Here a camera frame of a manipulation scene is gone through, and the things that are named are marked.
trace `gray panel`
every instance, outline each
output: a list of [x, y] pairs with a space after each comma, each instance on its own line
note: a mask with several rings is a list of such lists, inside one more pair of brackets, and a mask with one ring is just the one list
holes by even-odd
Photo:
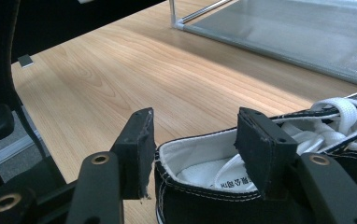
[[357, 1], [239, 0], [184, 30], [357, 84]]

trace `shoelace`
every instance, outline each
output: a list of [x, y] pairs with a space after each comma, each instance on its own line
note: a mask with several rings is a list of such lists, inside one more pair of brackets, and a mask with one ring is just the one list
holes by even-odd
[[[328, 124], [320, 118], [303, 118], [283, 123], [282, 130], [298, 142], [298, 155], [305, 152], [321, 153], [357, 136], [357, 100], [326, 99], [315, 103], [310, 110], [320, 111], [331, 107], [335, 107], [339, 114], [329, 117], [332, 122]], [[357, 150], [357, 139], [349, 143], [348, 149]], [[221, 189], [226, 184], [231, 184], [230, 189], [235, 191], [257, 190], [246, 175], [244, 162], [238, 154], [225, 163], [214, 178], [214, 188]]]

